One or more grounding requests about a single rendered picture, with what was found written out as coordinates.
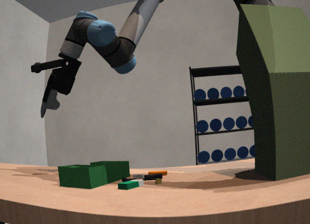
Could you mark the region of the black battery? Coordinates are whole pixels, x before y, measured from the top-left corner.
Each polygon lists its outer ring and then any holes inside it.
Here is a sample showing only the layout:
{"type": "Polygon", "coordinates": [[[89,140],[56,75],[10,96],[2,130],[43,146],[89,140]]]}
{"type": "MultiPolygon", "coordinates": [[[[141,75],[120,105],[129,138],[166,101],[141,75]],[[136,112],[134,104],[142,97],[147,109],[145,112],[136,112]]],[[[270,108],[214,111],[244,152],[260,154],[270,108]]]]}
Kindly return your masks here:
{"type": "Polygon", "coordinates": [[[142,175],[142,180],[155,180],[157,178],[162,179],[162,174],[142,175]]]}

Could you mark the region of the green rack of bins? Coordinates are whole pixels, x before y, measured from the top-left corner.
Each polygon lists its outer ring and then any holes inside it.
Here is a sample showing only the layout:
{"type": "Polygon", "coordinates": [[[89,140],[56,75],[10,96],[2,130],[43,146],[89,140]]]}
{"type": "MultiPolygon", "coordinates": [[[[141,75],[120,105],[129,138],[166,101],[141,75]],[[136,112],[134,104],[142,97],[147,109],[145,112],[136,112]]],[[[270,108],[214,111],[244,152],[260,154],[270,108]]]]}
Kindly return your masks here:
{"type": "Polygon", "coordinates": [[[94,189],[130,177],[129,161],[100,161],[58,167],[60,186],[94,189]],[[102,166],[100,166],[102,165],[102,166]],[[75,167],[75,168],[74,168],[75,167]]]}

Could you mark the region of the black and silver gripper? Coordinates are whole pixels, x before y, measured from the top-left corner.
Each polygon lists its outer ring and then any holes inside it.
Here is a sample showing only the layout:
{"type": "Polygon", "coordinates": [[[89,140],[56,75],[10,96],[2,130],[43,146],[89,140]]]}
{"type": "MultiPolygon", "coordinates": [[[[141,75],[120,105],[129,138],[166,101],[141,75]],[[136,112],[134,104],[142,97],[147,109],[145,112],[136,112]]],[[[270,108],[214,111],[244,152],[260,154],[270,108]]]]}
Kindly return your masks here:
{"type": "Polygon", "coordinates": [[[63,58],[62,67],[53,69],[50,74],[41,105],[41,118],[44,117],[46,109],[57,110],[60,103],[56,99],[57,92],[68,95],[72,89],[79,66],[82,62],[59,53],[63,58]],[[68,65],[66,65],[66,62],[68,65]]]}

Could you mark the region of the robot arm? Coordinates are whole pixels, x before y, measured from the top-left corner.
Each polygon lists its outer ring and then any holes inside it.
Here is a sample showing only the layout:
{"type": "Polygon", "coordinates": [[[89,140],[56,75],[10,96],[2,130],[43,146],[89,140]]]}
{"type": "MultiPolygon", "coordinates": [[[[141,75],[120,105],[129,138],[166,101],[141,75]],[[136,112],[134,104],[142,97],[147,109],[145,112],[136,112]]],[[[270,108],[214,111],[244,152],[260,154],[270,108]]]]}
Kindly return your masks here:
{"type": "MultiPolygon", "coordinates": [[[[92,13],[80,11],[68,31],[60,52],[78,59],[88,42],[119,74],[132,71],[136,65],[133,54],[150,19],[159,3],[164,0],[138,0],[117,36],[113,24],[92,13]],[[90,19],[88,19],[90,18],[90,19]],[[75,44],[76,43],[76,44],[75,44]]],[[[240,4],[273,5],[271,0],[233,0],[238,8],[240,4]]],[[[31,72],[62,66],[62,60],[37,62],[31,65],[31,72]]]]}

